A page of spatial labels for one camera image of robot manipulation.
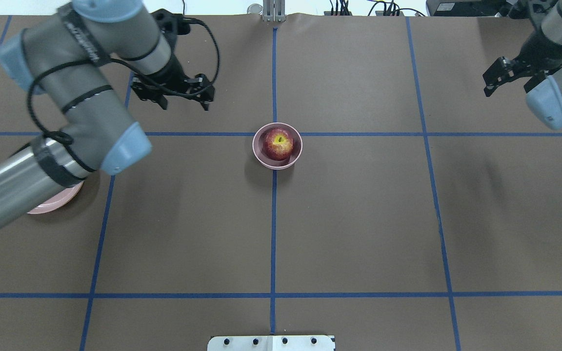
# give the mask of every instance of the brown table surface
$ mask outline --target brown table surface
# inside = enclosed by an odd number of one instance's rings
[[[0,16],[0,43],[41,17]],[[205,350],[335,335],[352,350],[562,350],[562,131],[481,74],[532,31],[496,18],[203,17],[208,113],[104,71],[150,156],[0,230],[0,350]],[[189,74],[212,74],[196,27]],[[51,128],[65,124],[36,99]],[[303,135],[270,171],[252,135]],[[0,162],[37,135],[0,67]]]

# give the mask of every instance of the metal clamp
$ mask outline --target metal clamp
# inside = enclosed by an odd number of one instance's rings
[[[263,0],[264,22],[285,22],[285,0]]]

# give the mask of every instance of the metal bracket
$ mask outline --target metal bracket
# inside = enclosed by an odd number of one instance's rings
[[[267,335],[213,337],[207,351],[335,351],[329,335]]]
[[[285,0],[263,0],[264,22],[285,22]]]

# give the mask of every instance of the pink bowl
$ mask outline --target pink bowl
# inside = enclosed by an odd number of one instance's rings
[[[290,158],[282,161],[272,160],[263,152],[263,140],[265,134],[270,131],[270,129],[274,128],[282,128],[285,129],[292,138],[294,138],[294,149],[292,150],[292,155]],[[294,129],[294,127],[290,126],[289,124],[281,123],[281,122],[274,122],[270,124],[266,124],[265,126],[259,128],[255,136],[253,137],[253,153],[257,160],[263,164],[265,167],[270,169],[286,169],[290,167],[296,162],[296,160],[301,157],[301,153],[303,152],[303,138],[299,132]]]
[[[36,207],[34,207],[34,209],[29,211],[28,213],[29,214],[43,214],[43,213],[49,213],[53,210],[59,209],[60,207],[67,204],[67,202],[71,201],[71,199],[74,198],[75,195],[78,194],[78,192],[80,191],[80,189],[82,187],[82,184],[84,184],[84,182],[80,182],[78,185],[76,185],[72,188],[64,189],[60,193],[57,193],[54,197],[50,198],[49,200],[43,202],[42,204],[40,204]]]

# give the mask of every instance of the black wire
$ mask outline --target black wire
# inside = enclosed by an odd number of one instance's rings
[[[145,80],[147,83],[149,83],[150,85],[158,88],[160,91],[165,93],[165,95],[179,96],[182,98],[185,97],[193,98],[194,96],[200,95],[201,93],[203,93],[203,91],[209,89],[212,86],[212,84],[216,82],[216,78],[218,78],[218,73],[221,69],[221,50],[218,48],[218,42],[216,42],[216,38],[214,37],[212,30],[209,29],[209,26],[207,26],[205,22],[197,18],[187,18],[187,17],[184,18],[186,20],[190,20],[192,24],[198,24],[199,26],[203,26],[207,30],[207,33],[209,33],[209,36],[212,38],[212,42],[214,43],[214,47],[216,48],[216,73],[214,73],[214,77],[212,78],[212,80],[210,80],[210,84],[208,84],[207,86],[204,86],[203,88],[201,88],[200,90],[194,93],[190,93],[190,94],[179,93],[178,91],[172,91],[170,89],[167,89],[166,87],[160,85],[158,82],[155,82],[151,78],[148,78],[138,68],[132,66],[128,62],[119,60],[118,58],[111,58],[111,61],[118,64],[122,64],[123,66],[131,69],[132,71],[134,71],[134,73],[142,77],[143,80]],[[62,69],[68,67],[81,66],[83,64],[92,64],[92,62],[90,60],[78,60],[73,62],[67,62],[64,64],[59,64],[51,69],[47,69],[47,71],[44,71],[43,73],[39,74],[38,77],[36,77],[32,81],[32,84],[29,86],[29,89],[27,89],[27,99],[25,100],[25,102],[27,104],[27,111],[29,113],[29,117],[32,119],[32,122],[36,125],[36,127],[38,127],[38,129],[40,129],[44,137],[52,138],[53,140],[55,140],[56,142],[62,145],[71,145],[73,143],[73,138],[69,134],[64,133],[62,131],[50,131],[40,122],[40,120],[38,120],[38,117],[36,116],[36,112],[34,111],[34,104],[32,102],[32,98],[34,96],[34,90],[36,89],[36,86],[40,83],[40,81],[43,80],[43,78],[45,78],[49,74],[55,73],[57,71],[61,71]]]
[[[92,62],[90,60],[79,60],[79,61],[59,64],[56,67],[47,69],[47,71],[44,71],[43,73],[38,75],[38,77],[36,77],[33,80],[32,84],[29,86],[29,89],[27,89],[27,100],[25,100],[25,102],[27,104],[27,111],[29,112],[29,117],[32,119],[32,122],[36,125],[36,127],[38,127],[38,129],[40,129],[43,136],[52,138],[53,140],[59,142],[62,145],[71,145],[73,143],[73,138],[69,134],[61,131],[49,131],[49,129],[45,128],[45,126],[38,120],[38,117],[36,117],[36,113],[34,112],[34,106],[32,103],[34,89],[36,89],[38,83],[49,74],[55,73],[57,71],[60,71],[68,67],[80,66],[83,64],[92,64]]]
[[[372,8],[370,8],[370,12],[368,13],[368,16],[372,14],[372,10],[374,9],[374,7],[377,7],[378,4],[383,4],[383,15],[385,15],[385,13],[389,12],[392,10],[392,6],[398,6],[395,2],[385,2],[385,1],[375,1],[374,4],[372,5]]]
[[[341,8],[340,8],[340,15],[341,16],[348,16],[348,4],[345,0],[340,0]]]
[[[400,9],[400,6],[398,6],[398,4],[396,2],[392,2],[390,4],[390,7],[387,8],[387,11],[385,11],[383,13],[384,16],[393,16],[393,14],[396,12],[396,8]]]
[[[377,7],[377,5],[378,5],[379,3],[380,3],[380,2],[375,2],[375,3],[372,5],[372,8],[370,8],[370,12],[368,13],[368,16],[372,14],[372,10],[374,9],[374,7]]]
[[[417,9],[410,9],[409,7],[404,7],[404,8],[399,8],[398,10],[394,10],[395,12],[397,12],[397,16],[400,16],[400,11],[402,10],[411,10],[411,11],[415,11],[415,13],[419,14],[422,17],[426,17],[426,15],[424,15],[424,13],[421,13],[420,11],[418,11]]]

